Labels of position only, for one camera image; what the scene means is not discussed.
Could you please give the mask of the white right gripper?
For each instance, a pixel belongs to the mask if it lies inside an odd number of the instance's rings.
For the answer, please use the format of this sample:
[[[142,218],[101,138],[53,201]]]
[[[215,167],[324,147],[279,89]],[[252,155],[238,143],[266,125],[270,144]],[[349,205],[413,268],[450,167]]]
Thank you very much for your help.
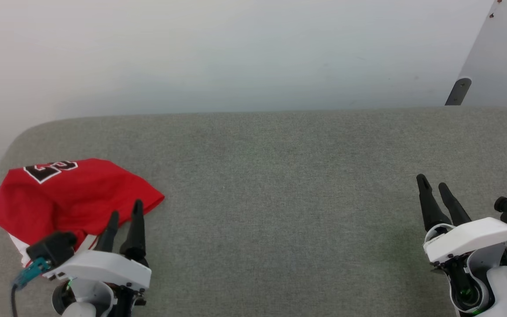
[[[418,174],[416,181],[425,231],[429,232],[435,225],[450,225],[451,221],[455,226],[449,226],[446,233],[437,237],[424,239],[424,251],[431,263],[445,263],[450,255],[462,256],[484,247],[507,242],[505,222],[491,217],[472,221],[461,203],[449,190],[448,185],[440,183],[439,193],[449,211],[450,220],[441,211],[426,176]]]

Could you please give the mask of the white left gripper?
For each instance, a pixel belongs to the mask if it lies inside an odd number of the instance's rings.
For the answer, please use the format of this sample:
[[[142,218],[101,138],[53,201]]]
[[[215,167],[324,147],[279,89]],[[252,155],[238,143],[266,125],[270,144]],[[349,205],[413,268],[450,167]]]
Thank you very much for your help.
[[[143,201],[136,200],[131,223],[119,253],[114,254],[119,214],[111,213],[93,250],[74,255],[60,267],[44,273],[62,283],[52,295],[55,309],[133,309],[145,306],[151,269],[146,260]]]

